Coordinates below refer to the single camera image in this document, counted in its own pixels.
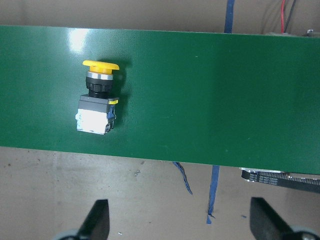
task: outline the red wire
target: red wire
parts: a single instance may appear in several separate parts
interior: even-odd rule
[[[281,3],[281,33],[283,34],[285,31],[285,3],[286,0],[282,0]]]

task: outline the concrete floor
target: concrete floor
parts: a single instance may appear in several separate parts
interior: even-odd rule
[[[246,182],[235,167],[220,169],[216,219],[207,225],[211,166],[182,165],[193,195],[169,161],[0,147],[1,239],[51,239],[78,228],[105,198],[109,240],[253,240],[251,196],[290,225],[320,232],[320,194]]]

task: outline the gray floor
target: gray floor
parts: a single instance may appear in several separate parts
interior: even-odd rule
[[[104,198],[109,240],[252,240],[251,196],[264,197],[289,224],[320,232],[319,194],[246,182],[235,167],[220,170],[216,219],[207,225],[211,166],[183,166],[193,195],[168,161],[0,147],[1,239],[51,239],[78,228]]]

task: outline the yellow button cap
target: yellow button cap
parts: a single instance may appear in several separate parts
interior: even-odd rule
[[[98,74],[112,74],[112,70],[120,69],[117,64],[103,61],[85,60],[82,64],[85,66],[89,66],[90,72]]]

